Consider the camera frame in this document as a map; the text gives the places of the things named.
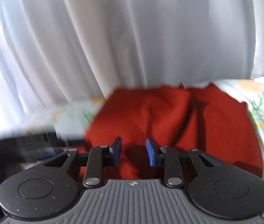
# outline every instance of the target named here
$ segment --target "screw head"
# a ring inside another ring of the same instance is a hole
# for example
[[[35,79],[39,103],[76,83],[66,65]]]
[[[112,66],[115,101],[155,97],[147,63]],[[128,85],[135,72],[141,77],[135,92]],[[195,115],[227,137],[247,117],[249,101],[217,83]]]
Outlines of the screw head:
[[[97,185],[100,183],[100,180],[98,178],[88,178],[85,180],[85,183],[87,185]]]
[[[170,185],[180,185],[183,181],[179,178],[170,178],[167,180]]]
[[[160,146],[159,149],[162,153],[166,153],[166,149],[168,148],[168,146]]]

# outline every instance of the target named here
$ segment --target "curtain fold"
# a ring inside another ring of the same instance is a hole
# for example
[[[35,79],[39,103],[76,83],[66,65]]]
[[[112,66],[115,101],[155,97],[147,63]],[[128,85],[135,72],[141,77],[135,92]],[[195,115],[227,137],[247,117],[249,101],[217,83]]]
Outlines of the curtain fold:
[[[264,76],[264,0],[0,0],[0,131],[120,86]]]

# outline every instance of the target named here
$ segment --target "bed sheet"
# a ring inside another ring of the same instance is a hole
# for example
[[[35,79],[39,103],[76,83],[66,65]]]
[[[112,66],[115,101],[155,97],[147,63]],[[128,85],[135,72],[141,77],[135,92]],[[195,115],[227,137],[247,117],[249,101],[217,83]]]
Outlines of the bed sheet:
[[[210,81],[206,81],[188,86],[205,87],[209,83]],[[248,114],[255,126],[264,159],[264,77],[252,80],[218,80],[213,83],[239,102],[247,102]],[[27,117],[21,129],[28,132],[55,129],[64,139],[82,138],[104,101],[88,99],[47,108]]]

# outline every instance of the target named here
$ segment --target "red cloth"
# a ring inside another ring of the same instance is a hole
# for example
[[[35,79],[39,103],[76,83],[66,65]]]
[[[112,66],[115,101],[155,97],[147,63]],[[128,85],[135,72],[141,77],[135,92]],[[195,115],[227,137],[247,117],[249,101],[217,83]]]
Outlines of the red cloth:
[[[108,178],[155,178],[145,148],[149,137],[179,150],[198,148],[262,176],[261,151],[245,106],[214,84],[118,89],[95,117],[86,140],[94,147],[122,137],[119,168],[106,169]]]

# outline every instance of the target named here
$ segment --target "black object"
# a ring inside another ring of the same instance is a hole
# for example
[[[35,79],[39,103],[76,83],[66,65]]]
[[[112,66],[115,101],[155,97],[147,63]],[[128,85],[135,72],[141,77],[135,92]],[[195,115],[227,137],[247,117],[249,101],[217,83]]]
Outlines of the black object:
[[[87,166],[85,188],[103,184],[103,167],[117,166],[122,141],[118,137],[109,146],[98,146],[89,153],[70,149],[20,172],[0,185],[3,211],[17,218],[38,220],[68,210],[79,195],[77,180],[80,167]],[[88,184],[95,179],[96,184]]]
[[[194,167],[196,177],[189,184],[187,192],[192,202],[204,212],[231,220],[264,212],[264,181],[261,178],[198,149],[190,149],[186,155],[178,154],[172,147],[159,147],[150,139],[146,145],[150,165],[165,167],[164,183],[168,187],[177,188],[184,184],[177,162]],[[159,160],[164,156],[165,165],[160,164]],[[181,179],[181,184],[170,185],[168,179],[172,177]]]
[[[146,145],[150,165],[165,168],[163,185],[158,180],[103,182],[103,168],[119,163],[122,140],[117,137],[111,146],[80,154],[70,149],[5,180],[0,205],[8,217],[0,223],[39,224],[51,218],[52,223],[101,223],[97,218],[106,215],[106,223],[121,223],[121,218],[133,223],[264,223],[261,178],[198,149],[181,153],[149,139]],[[189,184],[181,165],[195,174]]]
[[[6,161],[13,162],[36,162],[42,160],[45,155],[40,149],[69,146],[84,146],[84,140],[62,140],[55,132],[44,132],[26,136],[5,138],[0,140],[0,156]]]

